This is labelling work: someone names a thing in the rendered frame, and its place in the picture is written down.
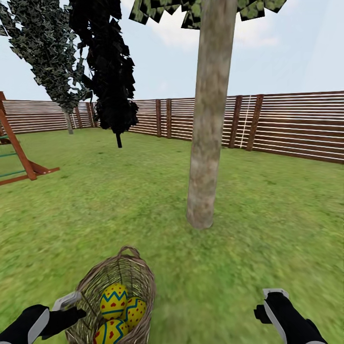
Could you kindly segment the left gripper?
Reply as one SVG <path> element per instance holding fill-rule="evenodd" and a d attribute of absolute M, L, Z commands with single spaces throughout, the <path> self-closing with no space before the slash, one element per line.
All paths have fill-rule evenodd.
<path fill-rule="evenodd" d="M 42 340 L 47 340 L 50 337 L 54 336 L 55 334 L 60 333 L 62 330 L 67 329 L 68 327 L 72 327 L 73 324 L 77 324 L 77 322 L 81 318 L 87 317 L 87 312 L 82 309 L 81 307 L 72 307 L 64 312 L 55 311 L 57 313 L 57 323 L 53 330 L 47 334 L 42 336 Z"/>

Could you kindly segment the wicker basket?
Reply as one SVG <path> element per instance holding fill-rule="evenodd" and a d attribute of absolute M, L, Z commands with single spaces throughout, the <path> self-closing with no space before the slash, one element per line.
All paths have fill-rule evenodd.
<path fill-rule="evenodd" d="M 130 249 L 130 251 L 134 255 L 133 257 L 129 255 L 122 255 L 122 252 L 127 249 Z M 121 248 L 121 251 L 117 253 L 117 256 L 107 258 L 106 260 L 97 263 L 91 270 L 89 270 L 89 272 L 78 283 L 75 291 L 79 291 L 85 304 L 88 304 L 90 301 L 90 297 L 86 296 L 83 290 L 96 278 L 96 275 L 100 272 L 100 270 L 103 269 L 102 274 L 105 274 L 107 276 L 109 274 L 108 266 L 122 259 L 126 259 L 129 262 L 129 268 L 127 269 L 128 273 L 137 273 L 137 271 L 133 268 L 132 263 L 139 268 L 140 276 L 139 278 L 135 278 L 134 281 L 139 282 L 139 295 L 147 299 L 147 309 L 142 320 L 128 335 L 123 337 L 117 344 L 146 344 L 146 342 L 149 340 L 151 316 L 156 295 L 156 284 L 154 274 L 147 263 L 140 258 L 139 250 L 134 249 L 132 245 L 125 245 Z M 145 275 L 144 272 L 146 272 L 147 274 Z M 144 283 L 146 287 L 144 286 Z M 100 292 L 100 289 L 100 287 L 96 287 L 93 294 L 97 295 Z M 76 302 L 72 302 L 65 309 L 68 310 L 72 307 L 75 307 L 75 304 Z M 77 328 L 77 325 L 75 324 L 73 324 L 72 327 L 70 326 L 65 329 L 64 333 L 67 340 L 69 341 L 69 344 L 93 344 L 92 338 L 95 337 L 97 331 L 101 328 L 103 320 L 104 317 L 101 317 L 100 312 L 98 312 L 92 323 L 93 328 L 91 327 L 90 321 L 86 322 L 84 318 L 81 318 L 77 322 L 77 325 L 85 327 L 83 333 L 82 330 L 79 327 Z M 89 331 L 93 333 L 89 334 Z"/>

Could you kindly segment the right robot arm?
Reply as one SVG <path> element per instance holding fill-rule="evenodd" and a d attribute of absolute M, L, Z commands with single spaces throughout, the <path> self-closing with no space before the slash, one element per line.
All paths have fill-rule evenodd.
<path fill-rule="evenodd" d="M 328 344 L 310 319 L 294 309 L 283 288 L 263 289 L 264 305 L 254 310 L 262 323 L 272 323 L 285 344 Z"/>

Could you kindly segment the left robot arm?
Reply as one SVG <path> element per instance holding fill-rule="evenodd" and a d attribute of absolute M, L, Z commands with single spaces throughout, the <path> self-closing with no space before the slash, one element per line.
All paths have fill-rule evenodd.
<path fill-rule="evenodd" d="M 79 291 L 69 293 L 55 301 L 52 312 L 41 304 L 26 308 L 16 321 L 0 333 L 0 344 L 32 344 L 38 336 L 47 340 L 72 327 L 81 318 L 86 318 L 87 312 L 76 306 L 68 310 L 65 308 L 81 297 Z"/>

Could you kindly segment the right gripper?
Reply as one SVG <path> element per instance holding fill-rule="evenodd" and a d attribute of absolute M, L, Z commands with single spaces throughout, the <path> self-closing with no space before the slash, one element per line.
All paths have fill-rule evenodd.
<path fill-rule="evenodd" d="M 270 318 L 267 316 L 264 305 L 258 305 L 254 312 L 256 318 L 260 319 L 262 323 L 272 323 Z"/>

